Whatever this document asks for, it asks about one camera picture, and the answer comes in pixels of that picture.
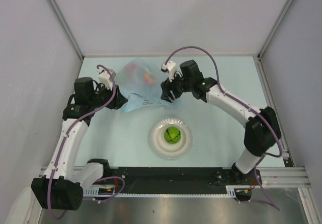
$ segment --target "paper plate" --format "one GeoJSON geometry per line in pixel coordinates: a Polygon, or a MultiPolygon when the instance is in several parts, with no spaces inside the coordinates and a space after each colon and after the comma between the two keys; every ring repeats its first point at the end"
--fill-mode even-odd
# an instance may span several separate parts
{"type": "Polygon", "coordinates": [[[192,144],[190,128],[178,118],[167,118],[157,122],[149,133],[149,142],[152,149],[161,157],[176,159],[189,152],[192,144]],[[164,133],[168,127],[174,126],[180,130],[181,139],[173,144],[168,143],[164,133]]]}

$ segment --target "robotic arm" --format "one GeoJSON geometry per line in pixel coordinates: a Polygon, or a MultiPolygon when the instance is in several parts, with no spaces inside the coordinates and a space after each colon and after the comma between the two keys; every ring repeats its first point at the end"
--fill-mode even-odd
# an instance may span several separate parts
{"type": "MultiPolygon", "coordinates": [[[[73,175],[74,164],[79,145],[85,135],[93,115],[84,118],[75,124],[75,121],[87,113],[103,106],[112,97],[112,82],[110,75],[101,67],[98,68],[99,81],[92,78],[78,78],[74,83],[74,94],[69,98],[63,111],[62,130],[54,155],[48,168],[41,178],[34,178],[31,188],[43,208],[47,206],[47,190],[52,170],[55,170],[51,185],[51,208],[63,210],[77,210],[83,199],[83,190],[88,189],[96,180],[110,176],[110,167],[107,160],[89,160],[86,167],[73,175]]],[[[116,94],[107,108],[119,109],[127,102],[118,86],[116,94]]]]}
{"type": "Polygon", "coordinates": [[[245,150],[232,168],[240,176],[248,174],[261,156],[275,144],[270,130],[250,109],[259,112],[271,125],[277,137],[280,138],[281,131],[275,111],[270,107],[259,109],[251,104],[248,104],[249,108],[247,109],[227,97],[226,94],[229,92],[224,89],[223,93],[215,79],[204,78],[194,60],[182,63],[180,69],[182,75],[178,73],[177,66],[173,61],[168,61],[162,65],[161,70],[167,72],[169,77],[161,83],[163,91],[161,99],[173,102],[183,92],[192,92],[196,99],[215,105],[235,118],[245,128],[245,150]]]}

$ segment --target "metal floor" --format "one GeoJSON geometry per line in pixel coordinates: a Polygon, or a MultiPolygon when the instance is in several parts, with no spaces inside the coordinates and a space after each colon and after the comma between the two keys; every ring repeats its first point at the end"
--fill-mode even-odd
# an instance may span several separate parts
{"type": "MultiPolygon", "coordinates": [[[[281,211],[259,203],[239,204],[226,198],[138,198],[121,197],[98,205],[84,201],[78,211],[68,211],[63,220],[53,221],[43,210],[39,223],[101,224],[306,224],[304,209],[296,188],[269,189],[281,211]]],[[[260,189],[253,199],[265,199],[260,189]]]]}

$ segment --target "white cylinder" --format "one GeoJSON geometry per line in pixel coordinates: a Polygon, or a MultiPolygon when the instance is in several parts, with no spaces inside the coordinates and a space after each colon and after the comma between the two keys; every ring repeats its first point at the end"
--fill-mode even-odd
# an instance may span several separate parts
{"type": "Polygon", "coordinates": [[[247,149],[245,149],[239,160],[236,162],[236,167],[243,174],[248,174],[248,172],[254,168],[258,160],[260,160],[260,157],[252,155],[247,149]]]}

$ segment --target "light blue plastic bag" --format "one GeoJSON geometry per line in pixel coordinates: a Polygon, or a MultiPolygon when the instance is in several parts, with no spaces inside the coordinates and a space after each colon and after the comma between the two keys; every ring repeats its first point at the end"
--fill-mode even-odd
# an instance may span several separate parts
{"type": "Polygon", "coordinates": [[[161,82],[168,77],[153,63],[136,58],[124,66],[115,76],[121,94],[128,99],[122,107],[130,112],[144,106],[173,107],[173,103],[161,100],[161,82]]]}

